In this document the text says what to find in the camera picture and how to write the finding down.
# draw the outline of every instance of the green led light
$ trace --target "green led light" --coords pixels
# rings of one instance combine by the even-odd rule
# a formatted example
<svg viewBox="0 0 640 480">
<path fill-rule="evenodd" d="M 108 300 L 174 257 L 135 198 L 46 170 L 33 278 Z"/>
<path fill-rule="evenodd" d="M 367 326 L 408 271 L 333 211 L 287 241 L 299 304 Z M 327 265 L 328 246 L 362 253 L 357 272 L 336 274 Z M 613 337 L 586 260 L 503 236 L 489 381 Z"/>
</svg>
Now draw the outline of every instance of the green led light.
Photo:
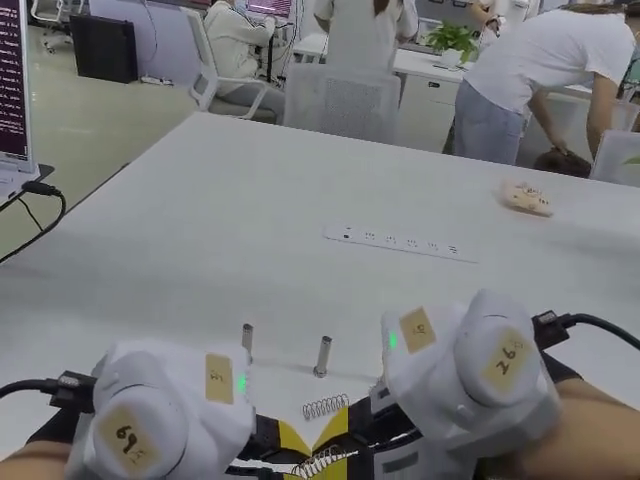
<svg viewBox="0 0 640 480">
<path fill-rule="evenodd" d="M 245 375 L 241 375 L 238 379 L 238 390 L 242 393 L 247 391 L 247 377 Z"/>
<path fill-rule="evenodd" d="M 398 337 L 396 337 L 396 332 L 389 333 L 389 348 L 393 350 L 398 346 Z"/>
</svg>

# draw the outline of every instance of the laptop screen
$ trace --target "laptop screen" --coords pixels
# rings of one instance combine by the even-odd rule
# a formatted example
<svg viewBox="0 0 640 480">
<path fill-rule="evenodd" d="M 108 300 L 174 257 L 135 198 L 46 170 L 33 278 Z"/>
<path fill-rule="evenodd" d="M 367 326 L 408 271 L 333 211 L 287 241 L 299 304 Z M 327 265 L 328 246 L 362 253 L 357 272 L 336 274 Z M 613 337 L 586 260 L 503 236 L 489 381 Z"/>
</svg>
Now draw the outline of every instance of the laptop screen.
<svg viewBox="0 0 640 480">
<path fill-rule="evenodd" d="M 0 161 L 11 163 L 29 155 L 21 1 L 0 0 Z"/>
</svg>

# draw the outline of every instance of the green plant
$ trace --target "green plant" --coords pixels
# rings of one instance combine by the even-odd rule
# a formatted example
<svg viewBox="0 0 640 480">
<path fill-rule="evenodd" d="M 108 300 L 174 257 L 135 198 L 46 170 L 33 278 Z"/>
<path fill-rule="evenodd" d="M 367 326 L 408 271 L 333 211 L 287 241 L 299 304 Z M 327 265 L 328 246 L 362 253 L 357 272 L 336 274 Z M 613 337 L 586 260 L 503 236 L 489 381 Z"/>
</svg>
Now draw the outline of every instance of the green plant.
<svg viewBox="0 0 640 480">
<path fill-rule="evenodd" d="M 629 160 L 624 162 L 623 165 L 640 165 L 640 155 L 630 158 Z"/>
<path fill-rule="evenodd" d="M 462 63 L 469 60 L 469 56 L 476 49 L 471 30 L 449 22 L 442 22 L 442 25 L 427 36 L 427 45 L 442 52 L 449 49 L 462 52 Z"/>
</svg>

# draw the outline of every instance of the laptop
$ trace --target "laptop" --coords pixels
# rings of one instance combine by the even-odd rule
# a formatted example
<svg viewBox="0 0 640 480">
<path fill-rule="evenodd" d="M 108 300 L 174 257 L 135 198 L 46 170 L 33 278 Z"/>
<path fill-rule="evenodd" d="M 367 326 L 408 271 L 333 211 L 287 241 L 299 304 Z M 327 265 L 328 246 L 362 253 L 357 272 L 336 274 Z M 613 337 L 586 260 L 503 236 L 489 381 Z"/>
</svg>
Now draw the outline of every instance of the laptop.
<svg viewBox="0 0 640 480">
<path fill-rule="evenodd" d="M 31 147 L 26 0 L 0 0 L 0 205 L 39 177 Z"/>
</svg>

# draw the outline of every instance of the potted plant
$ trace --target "potted plant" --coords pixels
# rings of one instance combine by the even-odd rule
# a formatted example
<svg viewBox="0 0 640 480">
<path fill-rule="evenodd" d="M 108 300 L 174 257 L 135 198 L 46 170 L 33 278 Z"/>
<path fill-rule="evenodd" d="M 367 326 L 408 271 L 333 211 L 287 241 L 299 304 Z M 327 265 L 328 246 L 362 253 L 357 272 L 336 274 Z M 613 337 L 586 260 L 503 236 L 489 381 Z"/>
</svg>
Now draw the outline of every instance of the potted plant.
<svg viewBox="0 0 640 480">
<path fill-rule="evenodd" d="M 445 21 L 427 36 L 427 44 L 442 52 L 440 63 L 453 68 L 466 63 L 475 51 L 472 33 L 467 27 Z"/>
</svg>

